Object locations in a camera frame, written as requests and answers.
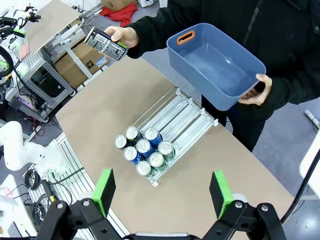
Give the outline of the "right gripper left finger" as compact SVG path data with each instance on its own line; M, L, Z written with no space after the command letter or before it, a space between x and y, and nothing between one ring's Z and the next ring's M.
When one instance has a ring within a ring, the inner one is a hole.
M89 229L95 240L119 240L107 214L116 190L114 172L104 169L91 197L69 205L54 201L47 210L37 234L38 240L72 240L78 230Z

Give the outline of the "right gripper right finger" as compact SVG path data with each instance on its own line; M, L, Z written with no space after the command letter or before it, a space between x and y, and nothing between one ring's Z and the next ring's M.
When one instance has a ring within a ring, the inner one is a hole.
M263 202L256 207L235 199L221 170L212 173L209 185L217 221L204 240L230 240L235 232L250 240L285 240L286 235L274 206Z

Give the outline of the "person's left hand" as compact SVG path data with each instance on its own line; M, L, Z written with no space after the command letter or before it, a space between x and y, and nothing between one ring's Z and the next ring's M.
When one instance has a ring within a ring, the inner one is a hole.
M254 88L250 89L245 95L243 95L238 102L244 105L257 105L261 106L267 99L272 88L272 79L265 74L256 74L256 78L264 83L264 89L262 92L258 92Z

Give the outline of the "person's right hand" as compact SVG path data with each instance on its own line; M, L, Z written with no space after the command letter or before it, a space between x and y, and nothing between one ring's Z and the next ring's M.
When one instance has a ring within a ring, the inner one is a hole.
M122 42L128 48L133 48L139 43L139 37L131 27L109 26L104 32L111 36L113 42Z

